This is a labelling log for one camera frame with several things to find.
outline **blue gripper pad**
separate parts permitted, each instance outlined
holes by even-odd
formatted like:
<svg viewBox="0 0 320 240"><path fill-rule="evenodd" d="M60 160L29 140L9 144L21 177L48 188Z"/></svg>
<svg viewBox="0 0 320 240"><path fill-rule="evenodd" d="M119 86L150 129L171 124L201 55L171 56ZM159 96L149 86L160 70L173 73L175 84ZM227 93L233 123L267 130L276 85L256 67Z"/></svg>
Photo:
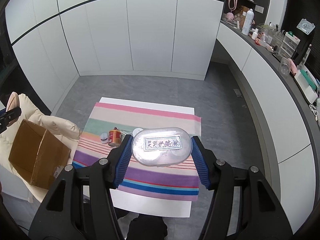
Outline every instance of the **blue gripper pad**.
<svg viewBox="0 0 320 240"><path fill-rule="evenodd" d="M132 144L133 136L131 136L124 147L124 150L121 154L121 157L116 165L115 169L115 179L113 181L113 185L117 188L124 179L124 175L127 171L129 161L132 155L131 144Z"/></svg>
<svg viewBox="0 0 320 240"><path fill-rule="evenodd" d="M191 138L192 140L192 152L191 152L191 156L193 158L193 161L195 163L197 172L198 172L198 176L200 178L201 184L204 185L206 187L206 189L209 188L210 186L210 180L209 180L209 169L207 164L205 163L202 154L199 150L199 147L196 143L196 141Z"/></svg>

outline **white bottle cap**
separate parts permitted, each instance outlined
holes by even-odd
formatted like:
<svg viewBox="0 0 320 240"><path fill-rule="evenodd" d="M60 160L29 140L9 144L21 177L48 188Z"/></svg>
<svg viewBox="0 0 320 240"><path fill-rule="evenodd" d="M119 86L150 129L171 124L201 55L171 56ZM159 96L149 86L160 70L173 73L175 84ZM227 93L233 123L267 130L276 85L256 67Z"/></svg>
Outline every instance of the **white bottle cap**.
<svg viewBox="0 0 320 240"><path fill-rule="evenodd" d="M108 143L109 142L109 134L106 133L106 132L103 132L101 135L100 135L100 140L101 140L101 143Z"/></svg>
<svg viewBox="0 0 320 240"><path fill-rule="evenodd" d="M143 130L142 128L136 128L136 129L134 129L133 132L132 132L132 136L135 137L136 134L137 134L138 132L141 132L142 130Z"/></svg>

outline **canned food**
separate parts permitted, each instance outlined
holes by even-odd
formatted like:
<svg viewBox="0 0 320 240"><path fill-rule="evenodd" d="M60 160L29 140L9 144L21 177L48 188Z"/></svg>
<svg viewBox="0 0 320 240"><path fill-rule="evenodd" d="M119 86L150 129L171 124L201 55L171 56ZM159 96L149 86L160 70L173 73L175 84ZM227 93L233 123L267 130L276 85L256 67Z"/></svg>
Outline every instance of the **canned food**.
<svg viewBox="0 0 320 240"><path fill-rule="evenodd" d="M119 147L121 144L121 132L115 127L109 131L109 146Z"/></svg>

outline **blue stripe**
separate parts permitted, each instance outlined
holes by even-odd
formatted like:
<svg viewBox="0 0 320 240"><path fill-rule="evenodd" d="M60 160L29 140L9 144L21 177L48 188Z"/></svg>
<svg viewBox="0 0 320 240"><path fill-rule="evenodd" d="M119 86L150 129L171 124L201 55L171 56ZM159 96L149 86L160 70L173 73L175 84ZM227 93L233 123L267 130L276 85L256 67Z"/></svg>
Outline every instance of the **blue stripe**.
<svg viewBox="0 0 320 240"><path fill-rule="evenodd" d="M131 187L131 188L136 188L136 189L140 189L140 190L156 192L156 193L171 194L171 195L192 195L192 196L196 196L199 193L198 190L188 190L187 191L187 190L174 190L174 189L165 189L165 188L157 188L157 187L148 187L148 186L143 186L143 185L139 185L139 184L130 183L130 182L127 182L127 181L122 182L121 185L125 186L125 187Z"/></svg>
<svg viewBox="0 0 320 240"><path fill-rule="evenodd" d="M144 182L139 182L139 181L134 181L130 179L124 179L123 181L132 183L132 184L137 184L141 186L147 186L147 187L156 187L156 188L163 188L163 189L169 189L169 190L185 190L185 191L199 191L199 188L190 188L190 187L170 187L170 186L161 186L161 185L154 185L154 184L149 184L149 183L144 183Z"/></svg>
<svg viewBox="0 0 320 240"><path fill-rule="evenodd" d="M72 166L74 166L76 169L77 169L77 168L82 168L82 167L84 167L84 165L81 166L81 164L79 164L79 163L77 163L77 162L75 162L75 161L72 162Z"/></svg>

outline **brown box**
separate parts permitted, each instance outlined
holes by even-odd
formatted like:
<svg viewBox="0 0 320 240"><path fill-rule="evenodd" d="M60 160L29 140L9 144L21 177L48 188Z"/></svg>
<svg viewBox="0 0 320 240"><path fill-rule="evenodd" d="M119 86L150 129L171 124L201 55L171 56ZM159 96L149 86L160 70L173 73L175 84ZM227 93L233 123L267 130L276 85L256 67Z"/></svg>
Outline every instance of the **brown box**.
<svg viewBox="0 0 320 240"><path fill-rule="evenodd" d="M49 189L67 164L70 151L46 128L23 120L14 138L9 161L30 185Z"/></svg>

